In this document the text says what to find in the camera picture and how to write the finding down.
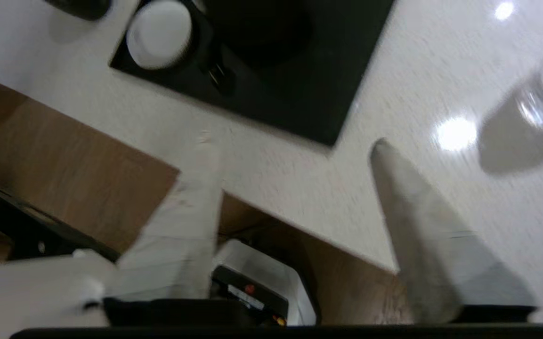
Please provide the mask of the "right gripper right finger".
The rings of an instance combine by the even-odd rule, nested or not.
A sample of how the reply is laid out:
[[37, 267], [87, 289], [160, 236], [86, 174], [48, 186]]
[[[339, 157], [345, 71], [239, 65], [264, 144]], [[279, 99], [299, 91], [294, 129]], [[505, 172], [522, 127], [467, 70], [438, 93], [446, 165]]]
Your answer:
[[538, 303], [422, 174], [385, 139], [370, 152], [383, 220], [414, 322], [525, 323]]

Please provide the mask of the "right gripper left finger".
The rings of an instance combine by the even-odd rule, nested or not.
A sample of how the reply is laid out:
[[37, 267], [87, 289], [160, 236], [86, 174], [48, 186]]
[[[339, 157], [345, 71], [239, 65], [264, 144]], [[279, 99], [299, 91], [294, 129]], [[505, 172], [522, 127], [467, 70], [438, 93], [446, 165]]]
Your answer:
[[173, 187], [116, 262], [104, 298], [108, 324], [248, 324], [243, 304], [210, 298], [222, 199], [222, 154], [211, 137], [198, 137]]

